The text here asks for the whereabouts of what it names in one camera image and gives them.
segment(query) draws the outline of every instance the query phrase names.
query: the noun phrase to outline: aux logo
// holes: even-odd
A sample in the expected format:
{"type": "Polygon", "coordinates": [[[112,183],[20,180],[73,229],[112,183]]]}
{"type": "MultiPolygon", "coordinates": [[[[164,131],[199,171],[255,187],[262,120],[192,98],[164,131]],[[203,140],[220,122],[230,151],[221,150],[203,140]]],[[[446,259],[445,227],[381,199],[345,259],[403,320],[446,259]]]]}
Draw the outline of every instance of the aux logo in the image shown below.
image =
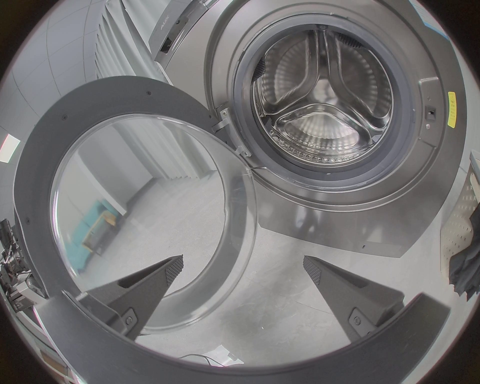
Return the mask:
{"type": "Polygon", "coordinates": [[[167,23],[168,19],[170,18],[170,15],[168,15],[165,20],[163,21],[163,24],[162,26],[160,27],[160,31],[163,29],[163,27],[165,26],[165,24],[167,23]]]}

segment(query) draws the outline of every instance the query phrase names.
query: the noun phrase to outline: white pegboard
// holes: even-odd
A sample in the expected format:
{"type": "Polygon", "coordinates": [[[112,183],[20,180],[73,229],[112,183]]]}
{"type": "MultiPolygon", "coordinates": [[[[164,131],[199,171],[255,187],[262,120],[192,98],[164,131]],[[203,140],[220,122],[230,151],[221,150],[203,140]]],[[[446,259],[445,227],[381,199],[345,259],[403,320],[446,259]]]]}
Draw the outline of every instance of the white pegboard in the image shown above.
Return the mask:
{"type": "Polygon", "coordinates": [[[476,184],[476,182],[477,179],[470,165],[460,197],[452,214],[440,231],[440,269],[442,275],[447,279],[452,256],[464,250],[472,243],[473,230],[472,224],[470,223],[470,216],[478,206],[472,183],[474,186],[477,186],[478,184],[476,184]]]}

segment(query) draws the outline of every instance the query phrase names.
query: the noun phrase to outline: wire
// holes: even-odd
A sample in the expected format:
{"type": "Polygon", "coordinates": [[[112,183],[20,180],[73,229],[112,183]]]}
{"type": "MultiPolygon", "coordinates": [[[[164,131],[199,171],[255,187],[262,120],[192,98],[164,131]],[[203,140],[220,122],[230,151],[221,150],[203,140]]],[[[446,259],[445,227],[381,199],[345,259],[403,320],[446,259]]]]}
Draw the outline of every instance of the wire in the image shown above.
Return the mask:
{"type": "Polygon", "coordinates": [[[185,355],[185,356],[179,357],[179,359],[183,359],[183,358],[185,358],[185,357],[189,357],[189,356],[198,356],[198,357],[203,357],[204,359],[206,359],[206,360],[207,360],[207,363],[208,363],[208,365],[210,365],[210,366],[212,366],[212,364],[210,364],[210,360],[211,360],[211,361],[213,361],[215,364],[218,364],[218,365],[220,365],[220,366],[222,366],[222,367],[225,367],[225,365],[223,365],[223,364],[219,363],[218,361],[216,361],[216,360],[212,359],[211,357],[204,356],[204,355],[199,355],[199,354],[197,354],[197,353],[190,353],[190,354],[188,354],[188,355],[185,355]]]}

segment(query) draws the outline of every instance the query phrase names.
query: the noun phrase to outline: front-load washing machine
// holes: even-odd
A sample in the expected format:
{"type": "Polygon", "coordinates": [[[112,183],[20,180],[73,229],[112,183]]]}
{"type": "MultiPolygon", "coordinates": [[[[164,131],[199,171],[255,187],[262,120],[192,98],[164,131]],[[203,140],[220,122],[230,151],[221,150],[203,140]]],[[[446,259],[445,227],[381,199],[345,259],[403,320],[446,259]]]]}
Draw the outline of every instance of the front-load washing machine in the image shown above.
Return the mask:
{"type": "Polygon", "coordinates": [[[416,1],[174,0],[149,43],[251,166],[263,228],[401,257],[441,208],[466,97],[416,1]]]}

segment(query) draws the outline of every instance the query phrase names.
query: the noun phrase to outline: floor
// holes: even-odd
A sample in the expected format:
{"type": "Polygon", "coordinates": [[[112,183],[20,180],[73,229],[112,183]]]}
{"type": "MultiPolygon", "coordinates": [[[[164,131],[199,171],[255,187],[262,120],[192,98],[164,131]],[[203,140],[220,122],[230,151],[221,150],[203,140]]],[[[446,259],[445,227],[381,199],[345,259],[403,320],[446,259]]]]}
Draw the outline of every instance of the floor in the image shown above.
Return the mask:
{"type": "MultiPolygon", "coordinates": [[[[308,254],[401,290],[405,303],[425,292],[452,307],[448,332],[429,352],[435,359],[455,337],[463,324],[459,320],[474,304],[459,298],[439,269],[440,227],[464,181],[465,173],[460,170],[443,210],[400,259],[323,247],[259,227],[240,282],[212,314],[187,327],[140,336],[137,342],[174,357],[200,354],[223,365],[249,366],[301,361],[348,345],[338,321],[303,270],[302,259],[308,254]]],[[[111,245],[101,256],[93,257],[77,283],[90,289],[183,254],[185,268],[169,293],[185,286],[215,251],[225,219],[223,201],[216,173],[201,180],[157,180],[132,207],[111,245]]]]}

